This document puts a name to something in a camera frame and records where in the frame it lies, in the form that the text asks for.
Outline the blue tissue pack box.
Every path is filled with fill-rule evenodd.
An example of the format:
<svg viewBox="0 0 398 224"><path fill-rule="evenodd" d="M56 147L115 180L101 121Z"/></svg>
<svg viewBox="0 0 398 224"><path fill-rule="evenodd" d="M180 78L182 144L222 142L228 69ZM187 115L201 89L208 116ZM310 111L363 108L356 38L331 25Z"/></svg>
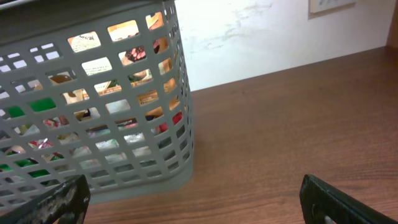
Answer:
<svg viewBox="0 0 398 224"><path fill-rule="evenodd" d="M108 128L100 129L99 131L88 131L89 137L95 137L95 136L101 136L105 134L109 134L110 130ZM58 137L58 140L60 141L61 144L68 144L70 142L74 142L79 140L78 134L77 133L68 133L68 134L63 134ZM124 140L127 143L135 143L139 141L145 140L145 137L143 133L135 133L135 134L130 134L127 136L124 136ZM101 141L97 142L96 147L100 152L106 151L108 149L112 149L115 147L119 147L119 143L115 139L109 139L106 141ZM72 157L81 157L81 156L86 156L91 154L90 148L88 146L81 146L78 148L74 148L69 150L70 155ZM132 153L136 157L140 156L147 156L151 154L151 150L149 149L148 146L140 147L140 148L135 148L132 150ZM55 152L53 154L53 158L51 158L51 161L58 160L58 159L63 159L64 157L59 153ZM120 162L120 161L125 161L127 159L126 153L121 152L121 153L116 153L116 154L110 154L105 156L105 159L107 160L108 163L115 163L115 162ZM83 169L87 169L90 167L97 167L100 165L99 160L97 159L89 159L85 161L79 162L81 167Z"/></svg>

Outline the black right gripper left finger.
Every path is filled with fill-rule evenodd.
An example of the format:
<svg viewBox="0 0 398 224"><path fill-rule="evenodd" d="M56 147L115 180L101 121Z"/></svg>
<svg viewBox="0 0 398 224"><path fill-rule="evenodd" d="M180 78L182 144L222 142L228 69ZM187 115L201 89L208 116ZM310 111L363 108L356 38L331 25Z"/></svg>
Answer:
<svg viewBox="0 0 398 224"><path fill-rule="evenodd" d="M1 224L83 223L90 203L84 175L78 175L1 216Z"/></svg>

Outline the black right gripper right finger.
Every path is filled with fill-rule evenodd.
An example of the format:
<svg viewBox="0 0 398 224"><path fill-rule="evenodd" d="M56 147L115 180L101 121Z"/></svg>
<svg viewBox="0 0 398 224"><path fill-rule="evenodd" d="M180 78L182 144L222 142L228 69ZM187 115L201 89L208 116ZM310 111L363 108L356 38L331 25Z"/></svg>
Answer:
<svg viewBox="0 0 398 224"><path fill-rule="evenodd" d="M312 174L304 175L299 198L306 224L397 224Z"/></svg>

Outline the green lid jar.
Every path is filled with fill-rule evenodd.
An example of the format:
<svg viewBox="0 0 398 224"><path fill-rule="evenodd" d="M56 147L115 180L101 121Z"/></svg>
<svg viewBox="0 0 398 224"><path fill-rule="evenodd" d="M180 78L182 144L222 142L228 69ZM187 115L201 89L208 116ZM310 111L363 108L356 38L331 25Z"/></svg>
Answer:
<svg viewBox="0 0 398 224"><path fill-rule="evenodd" d="M53 101L53 99L49 97L34 101L2 99L1 118L12 119L12 118L25 116L25 109L21 107L22 105L26 106L27 108L30 108L35 113L51 110L56 107L56 104Z"/></svg>
<svg viewBox="0 0 398 224"><path fill-rule="evenodd" d="M37 161L35 161L33 159L23 159L23 160L16 161L16 164L19 167L27 167L27 166L32 166L32 165L37 164ZM1 172L10 171L10 170L12 170L12 169L7 164L1 164ZM33 178L42 177L42 176L49 175L49 174L50 173L45 169L29 172L29 175Z"/></svg>

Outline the brown snack bag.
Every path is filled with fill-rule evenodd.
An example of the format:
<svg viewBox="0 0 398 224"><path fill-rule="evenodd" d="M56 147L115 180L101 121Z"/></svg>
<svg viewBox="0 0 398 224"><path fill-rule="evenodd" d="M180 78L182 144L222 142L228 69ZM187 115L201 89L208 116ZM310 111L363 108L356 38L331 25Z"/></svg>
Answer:
<svg viewBox="0 0 398 224"><path fill-rule="evenodd" d="M142 19L65 35L44 47L53 111L68 123L185 114L182 46L176 17Z"/></svg>

